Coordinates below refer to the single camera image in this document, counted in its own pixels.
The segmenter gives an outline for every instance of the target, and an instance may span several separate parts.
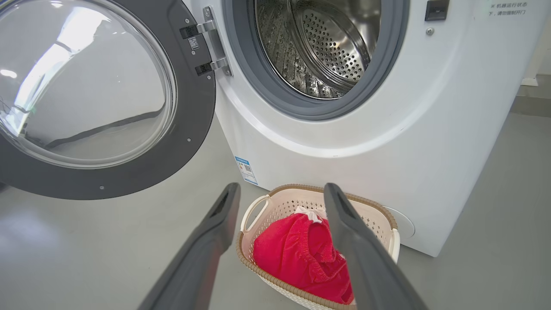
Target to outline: basket rim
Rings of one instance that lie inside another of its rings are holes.
[[[284,191],[284,190],[288,190],[288,189],[309,190],[309,191],[315,191],[317,193],[323,193],[323,188],[318,187],[318,186],[302,185],[302,184],[287,184],[287,185],[282,185],[280,187],[277,187],[277,188],[273,189],[272,191],[270,191],[268,193],[268,195],[270,197],[272,197],[276,193],[279,193],[280,191]],[[369,199],[360,197],[358,195],[353,195],[353,194],[349,194],[349,193],[345,193],[345,195],[348,198],[348,200],[359,202],[361,204],[368,205],[368,206],[370,206],[374,209],[377,209],[379,212],[381,212],[386,217],[386,219],[390,223],[390,228],[398,230],[398,223],[396,222],[396,219],[394,218],[394,216],[392,216],[392,213],[390,213],[390,211],[387,208],[383,207],[382,204],[380,204],[376,201],[373,201],[373,200],[369,200]]]
[[[295,286],[292,286],[276,277],[274,277],[273,275],[265,272],[264,270],[262,270],[261,268],[259,268],[257,265],[253,264],[252,262],[250,262],[246,257],[245,255],[243,254],[243,251],[241,250],[241,243],[243,241],[243,236],[245,234],[243,234],[243,232],[239,232],[239,235],[237,237],[237,240],[236,240],[236,243],[235,243],[235,250],[237,251],[237,256],[239,257],[239,260],[241,260],[241,262],[247,266],[247,268],[249,268],[250,270],[252,270],[255,274],[257,274],[258,276],[260,276],[261,278],[263,278],[264,280],[268,281],[268,282],[271,282],[273,285],[276,285],[278,286],[279,288],[295,295],[295,296],[298,296],[300,298],[303,298],[303,299],[306,299],[310,302],[313,302],[315,304],[319,304],[320,306],[323,306],[323,307],[327,307],[327,308],[330,308],[330,309],[335,309],[335,310],[357,310],[357,306],[355,304],[342,304],[342,303],[337,303],[337,302],[334,302],[334,301],[330,301],[330,300],[327,300],[327,299],[324,299],[322,297],[319,297],[319,296],[316,296],[316,295],[313,295],[311,293],[308,293],[306,291],[303,291]]]

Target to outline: red garment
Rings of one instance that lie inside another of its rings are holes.
[[[293,214],[272,223],[255,240],[253,257],[262,270],[301,290],[349,304],[354,299],[344,258],[333,247],[329,223]]]

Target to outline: basket handle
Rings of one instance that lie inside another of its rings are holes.
[[[264,209],[266,209],[266,207],[268,206],[268,203],[269,203],[268,199],[269,198],[270,198],[270,195],[264,195],[264,196],[258,197],[255,201],[253,201],[251,203],[251,205],[248,207],[247,211],[245,211],[245,215],[243,215],[243,220],[241,221],[241,231],[243,233],[249,232],[249,229],[251,229],[251,227],[256,222],[256,218],[255,218],[255,220],[249,225],[249,227],[247,229],[245,228],[245,226],[247,225],[247,221],[249,220],[249,216],[251,216],[251,213],[253,212],[253,210],[256,208],[256,206],[258,206],[258,204],[260,204],[260,202],[262,202],[263,200],[266,200],[266,203],[264,204],[264,208],[262,208],[262,211],[264,211]]]
[[[390,246],[392,247],[390,256],[395,263],[398,263],[398,255],[400,254],[400,233],[396,228],[392,229],[392,242]]]

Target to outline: white cloth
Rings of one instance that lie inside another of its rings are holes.
[[[316,208],[316,209],[306,209],[303,206],[297,206],[295,210],[295,214],[302,213],[308,215],[308,220],[313,221],[314,223],[320,223],[321,219],[325,218],[327,219],[327,213],[325,212],[325,209],[323,208]]]

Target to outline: laundry basket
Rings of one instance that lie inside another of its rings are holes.
[[[392,214],[374,201],[350,194],[347,194],[347,198],[364,223],[371,228],[371,231],[381,241],[392,259],[398,261],[400,235]],[[247,227],[247,222],[253,210],[262,201],[265,201],[262,210]],[[255,239],[273,222],[292,215],[297,206],[309,209],[325,208],[324,205],[323,188],[299,184],[284,185],[272,190],[267,195],[259,197],[249,206],[243,216],[241,233],[237,237],[237,255],[241,262],[254,271],[262,281],[308,309],[356,309],[354,302],[346,305],[329,301],[279,280],[260,269],[252,255]]]

